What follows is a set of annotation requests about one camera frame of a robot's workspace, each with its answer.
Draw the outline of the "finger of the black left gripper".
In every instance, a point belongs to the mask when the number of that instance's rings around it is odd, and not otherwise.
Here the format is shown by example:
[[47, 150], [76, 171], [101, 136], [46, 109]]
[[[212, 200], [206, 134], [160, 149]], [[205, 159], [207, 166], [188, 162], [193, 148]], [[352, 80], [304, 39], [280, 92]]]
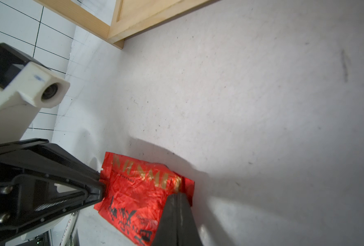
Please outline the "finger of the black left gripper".
[[57, 144], [40, 138], [0, 144], [0, 246], [104, 195], [100, 174]]

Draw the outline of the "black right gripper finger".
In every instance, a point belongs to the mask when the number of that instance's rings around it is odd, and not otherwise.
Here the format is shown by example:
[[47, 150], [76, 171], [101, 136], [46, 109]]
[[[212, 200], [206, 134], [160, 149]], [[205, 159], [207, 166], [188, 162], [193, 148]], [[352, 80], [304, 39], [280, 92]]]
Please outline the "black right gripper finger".
[[184, 193], [168, 196], [152, 246], [202, 246]]

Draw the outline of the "red tea bag four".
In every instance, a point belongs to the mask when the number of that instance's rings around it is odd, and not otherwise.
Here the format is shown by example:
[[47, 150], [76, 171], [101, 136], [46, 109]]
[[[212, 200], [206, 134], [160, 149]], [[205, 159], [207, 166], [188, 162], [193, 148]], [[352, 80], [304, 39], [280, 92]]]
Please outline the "red tea bag four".
[[152, 244], [168, 196], [179, 192], [193, 202], [195, 182], [166, 165], [106, 152], [100, 181], [104, 199], [94, 208], [138, 246]]

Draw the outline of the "wooden two-tier shelf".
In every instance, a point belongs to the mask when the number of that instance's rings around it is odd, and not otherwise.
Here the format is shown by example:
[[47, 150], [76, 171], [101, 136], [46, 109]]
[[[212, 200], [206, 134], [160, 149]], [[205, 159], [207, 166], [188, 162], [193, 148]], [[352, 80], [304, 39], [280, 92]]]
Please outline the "wooden two-tier shelf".
[[109, 25], [73, 1], [37, 3], [122, 50], [125, 39], [209, 6], [215, 1], [116, 1]]

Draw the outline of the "white bowl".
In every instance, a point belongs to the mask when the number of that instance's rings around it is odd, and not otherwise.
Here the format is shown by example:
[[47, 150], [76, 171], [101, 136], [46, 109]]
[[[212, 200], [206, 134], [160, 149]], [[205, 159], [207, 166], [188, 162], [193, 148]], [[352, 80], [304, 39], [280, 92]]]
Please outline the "white bowl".
[[62, 221], [64, 217], [61, 217], [59, 219], [56, 219], [52, 222], [49, 222], [45, 225], [40, 226], [37, 229], [33, 229], [31, 231], [29, 231], [28, 233], [25, 233], [21, 236], [18, 236], [10, 241], [8, 241], [5, 245], [6, 246], [17, 246], [20, 244], [23, 244], [24, 242], [35, 238], [36, 236], [39, 236], [45, 232], [48, 232], [49, 230], [53, 229], [58, 223], [60, 223]]

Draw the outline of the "metal spoon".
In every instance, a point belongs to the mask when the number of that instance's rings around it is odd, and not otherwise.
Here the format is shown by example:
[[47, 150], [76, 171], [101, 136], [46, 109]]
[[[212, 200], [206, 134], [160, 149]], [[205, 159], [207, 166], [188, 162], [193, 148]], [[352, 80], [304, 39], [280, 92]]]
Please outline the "metal spoon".
[[70, 246], [72, 242], [72, 234], [75, 228], [76, 220], [78, 218], [79, 211], [71, 213], [67, 222], [65, 231], [63, 233], [60, 246]]

